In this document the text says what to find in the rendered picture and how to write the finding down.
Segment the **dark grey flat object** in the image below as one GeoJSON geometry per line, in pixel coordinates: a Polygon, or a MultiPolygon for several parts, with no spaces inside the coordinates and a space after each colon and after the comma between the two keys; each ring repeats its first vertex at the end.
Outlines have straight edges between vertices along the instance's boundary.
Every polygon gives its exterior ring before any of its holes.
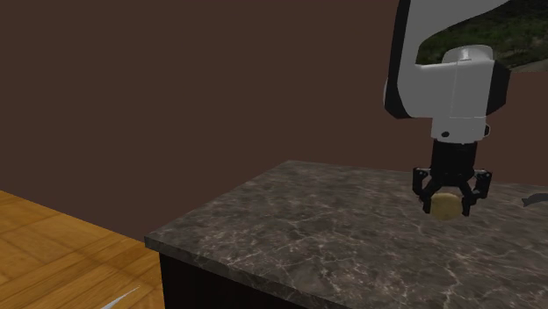
{"type": "Polygon", "coordinates": [[[522,199],[523,206],[527,207],[536,203],[548,201],[548,193],[534,193],[526,198],[522,199]]]}

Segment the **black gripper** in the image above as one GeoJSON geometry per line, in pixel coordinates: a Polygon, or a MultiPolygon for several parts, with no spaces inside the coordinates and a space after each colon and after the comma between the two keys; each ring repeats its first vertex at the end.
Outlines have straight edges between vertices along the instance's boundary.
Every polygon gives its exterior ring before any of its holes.
{"type": "Polygon", "coordinates": [[[474,171],[478,143],[450,143],[434,140],[429,169],[413,168],[412,190],[422,202],[422,209],[429,214],[432,196],[442,187],[458,187],[462,193],[462,215],[468,217],[479,199],[487,198],[492,173],[474,171]],[[468,180],[475,179],[471,187],[468,180]]]}

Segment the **yellow-brown potato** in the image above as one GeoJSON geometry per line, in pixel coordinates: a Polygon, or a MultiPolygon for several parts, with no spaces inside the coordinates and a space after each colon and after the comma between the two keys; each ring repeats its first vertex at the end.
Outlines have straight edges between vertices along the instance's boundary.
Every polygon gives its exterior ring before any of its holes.
{"type": "Polygon", "coordinates": [[[462,214],[461,197],[449,192],[434,194],[431,198],[430,214],[438,220],[457,218],[462,214]]]}

